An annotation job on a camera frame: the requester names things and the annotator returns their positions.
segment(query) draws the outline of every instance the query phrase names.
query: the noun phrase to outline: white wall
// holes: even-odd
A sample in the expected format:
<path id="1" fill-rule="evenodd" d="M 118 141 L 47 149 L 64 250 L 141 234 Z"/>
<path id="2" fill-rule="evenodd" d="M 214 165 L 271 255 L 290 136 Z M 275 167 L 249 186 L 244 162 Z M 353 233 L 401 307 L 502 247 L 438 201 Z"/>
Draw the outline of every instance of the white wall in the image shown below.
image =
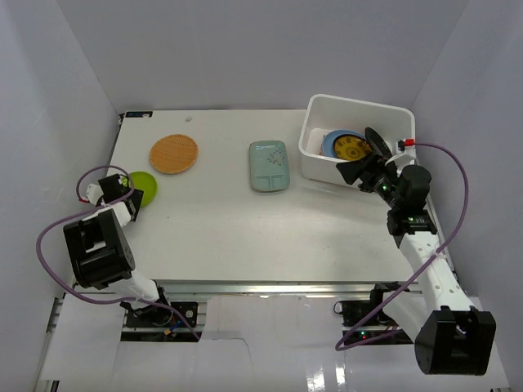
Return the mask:
<path id="1" fill-rule="evenodd" d="M 523 3 L 470 2 L 412 110 L 419 140 L 450 147 L 471 183 L 468 216 L 451 245 L 465 288 L 498 324 L 496 341 L 511 386 L 523 390 Z M 463 202 L 458 170 L 419 149 L 449 233 Z"/>
<path id="2" fill-rule="evenodd" d="M 467 0 L 58 0 L 118 111 L 410 107 Z"/>
<path id="3" fill-rule="evenodd" d="M 0 0 L 0 389 L 32 390 L 53 297 L 38 232 L 77 211 L 76 179 L 107 162 L 117 116 L 55 0 Z M 71 276 L 63 234 L 44 252 Z"/>

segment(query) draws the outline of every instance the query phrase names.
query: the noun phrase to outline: white table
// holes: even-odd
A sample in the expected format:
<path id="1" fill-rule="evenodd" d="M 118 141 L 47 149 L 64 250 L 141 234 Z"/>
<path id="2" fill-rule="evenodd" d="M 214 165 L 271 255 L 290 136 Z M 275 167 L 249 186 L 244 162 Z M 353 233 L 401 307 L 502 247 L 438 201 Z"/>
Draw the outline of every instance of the white table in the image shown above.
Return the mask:
<path id="1" fill-rule="evenodd" d="M 376 195 L 304 178 L 298 138 L 305 110 L 154 111 L 125 118 L 111 163 L 154 174 L 156 199 L 125 228 L 137 268 L 162 281 L 376 282 L 412 270 L 387 232 Z M 199 156 L 175 176 L 149 151 L 171 134 L 192 137 Z M 248 147 L 287 145 L 291 185 L 261 194 L 249 183 Z"/>

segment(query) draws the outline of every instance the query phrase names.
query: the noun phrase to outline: purple cable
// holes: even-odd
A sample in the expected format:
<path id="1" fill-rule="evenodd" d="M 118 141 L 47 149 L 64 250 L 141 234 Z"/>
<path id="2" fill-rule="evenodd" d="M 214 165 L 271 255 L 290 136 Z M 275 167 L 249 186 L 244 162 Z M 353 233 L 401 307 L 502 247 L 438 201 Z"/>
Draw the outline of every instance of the purple cable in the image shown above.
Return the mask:
<path id="1" fill-rule="evenodd" d="M 467 213 L 467 207 L 468 207 L 468 194 L 469 194 L 468 177 L 467 177 L 467 173 L 465 172 L 465 167 L 463 167 L 461 162 L 459 162 L 458 157 L 456 157 L 456 155 L 454 155 L 451 151 L 449 151 L 445 147 L 440 146 L 440 145 L 435 145 L 435 144 L 432 144 L 432 143 L 418 143 L 418 142 L 415 142 L 414 144 L 415 145 L 421 145 L 423 147 L 432 147 L 433 149 L 438 149 L 440 151 L 443 151 L 444 153 L 449 155 L 456 162 L 456 164 L 459 167 L 459 171 L 461 172 L 461 174 L 463 176 L 463 185 L 464 185 L 464 189 L 465 189 L 464 197 L 463 197 L 463 209 L 461 210 L 461 215 L 459 216 L 458 223 L 456 224 L 456 227 L 454 228 L 453 232 L 441 244 L 441 246 L 436 249 L 436 253 L 440 253 L 441 251 L 443 251 L 443 249 L 445 249 L 450 244 L 450 242 L 454 239 L 454 237 L 456 237 L 456 234 L 461 229 L 463 221 L 465 220 L 465 214 Z M 367 321 L 369 321 L 372 317 L 374 317 L 385 306 L 390 304 L 392 302 L 392 300 L 394 300 L 402 291 L 404 291 L 408 286 L 410 286 L 410 284 L 412 284 L 419 277 L 419 275 L 421 275 L 423 273 L 423 271 L 425 271 L 428 268 L 428 266 L 435 260 L 435 258 L 436 258 L 436 254 L 430 256 L 428 258 L 428 260 L 425 261 L 425 264 L 423 264 L 421 267 L 419 267 L 419 269 L 416 272 L 414 272 L 414 274 L 409 278 L 409 280 L 407 280 L 405 283 L 403 283 L 400 286 L 400 288 L 398 288 L 395 292 L 393 292 L 386 300 L 384 300 L 380 305 L 376 306 L 370 313 L 368 313 L 358 323 L 356 323 L 349 331 L 347 331 L 346 334 L 343 335 L 343 338 L 336 344 L 336 347 L 335 347 L 336 351 L 349 350 L 349 349 L 351 349 L 353 347 L 357 347 L 358 345 L 366 345 L 367 343 L 370 343 L 372 341 L 378 341 L 378 340 L 381 340 L 381 339 L 386 339 L 386 338 L 388 338 L 390 336 L 393 336 L 396 333 L 398 333 L 399 331 L 394 331 L 394 332 L 387 333 L 387 334 L 384 334 L 384 335 L 381 335 L 381 336 L 373 337 L 372 339 L 368 339 L 368 340 L 365 340 L 365 341 L 358 341 L 356 343 L 352 343 L 351 345 L 344 345 L 342 347 L 342 345 L 346 342 L 346 340 L 349 337 L 351 337 L 351 335 L 356 331 L 356 329 L 361 327 L 363 324 L 365 324 Z"/>
<path id="2" fill-rule="evenodd" d="M 129 176 L 129 173 L 127 173 L 121 167 L 118 167 L 118 166 L 115 166 L 115 165 L 104 165 L 104 166 L 97 166 L 97 167 L 92 168 L 91 170 L 89 170 L 86 173 L 84 173 L 78 179 L 78 182 L 76 184 L 76 194 L 77 194 L 79 200 L 83 199 L 82 196 L 80 195 L 80 184 L 81 184 L 82 180 L 87 175 L 91 174 L 92 172 L 94 172 L 96 170 L 108 169 L 108 168 L 113 168 L 113 169 L 116 169 L 116 170 L 120 170 L 128 178 L 128 184 L 129 184 L 129 188 L 130 188 L 129 192 L 127 192 L 121 198 L 117 198 L 116 200 L 114 200 L 110 204 L 119 203 L 119 202 L 125 200 L 126 198 L 128 198 L 128 197 L 130 197 L 132 195 L 132 192 L 134 192 L 134 182 L 132 181 L 132 178 Z M 111 304 L 118 304 L 118 303 L 123 302 L 123 301 L 127 301 L 127 302 L 129 302 L 129 301 L 139 301 L 139 302 L 147 304 L 147 305 L 152 305 L 152 306 L 156 306 L 158 308 L 163 308 L 163 309 L 166 309 L 166 310 L 170 310 L 171 312 L 173 312 L 185 324 L 185 326 L 190 330 L 190 332 L 193 334 L 193 336 L 199 341 L 199 336 L 196 333 L 196 331 L 189 325 L 189 323 L 181 315 L 181 313 L 178 310 L 172 308 L 171 306 L 160 304 L 158 302 L 144 300 L 143 298 L 135 298 L 133 296 L 125 296 L 125 297 L 122 297 L 122 298 L 117 298 L 115 300 L 95 300 L 93 298 L 89 298 L 88 296 L 83 296 L 82 294 L 76 292 L 73 288 L 69 287 L 69 285 L 66 282 L 64 282 L 60 278 L 60 276 L 58 276 L 55 273 L 55 271 L 52 270 L 51 266 L 49 266 L 49 264 L 46 262 L 46 259 L 44 258 L 43 253 L 42 253 L 42 240 L 43 240 L 43 237 L 51 229 L 57 227 L 58 225 L 61 225 L 61 224 L 65 223 L 67 221 L 71 221 L 72 219 L 92 214 L 93 212 L 95 212 L 97 210 L 100 210 L 101 208 L 105 208 L 105 207 L 107 207 L 107 206 L 99 206 L 99 207 L 94 208 L 93 210 L 89 210 L 89 211 L 85 211 L 85 212 L 79 212 L 78 214 L 74 214 L 74 215 L 71 215 L 71 216 L 66 216 L 65 218 L 59 219 L 56 222 L 51 223 L 48 227 L 46 227 L 44 230 L 42 230 L 42 232 L 38 235 L 38 237 L 36 239 L 36 256 L 40 260 L 40 264 L 42 265 L 42 267 L 46 270 L 46 272 L 49 274 L 49 276 L 51 276 L 51 278 L 56 283 L 58 283 L 58 285 L 60 287 L 62 287 L 66 292 L 68 292 L 72 296 L 75 296 L 79 300 L 85 301 L 85 302 L 87 302 L 89 304 L 94 304 L 94 305 L 111 305 Z"/>

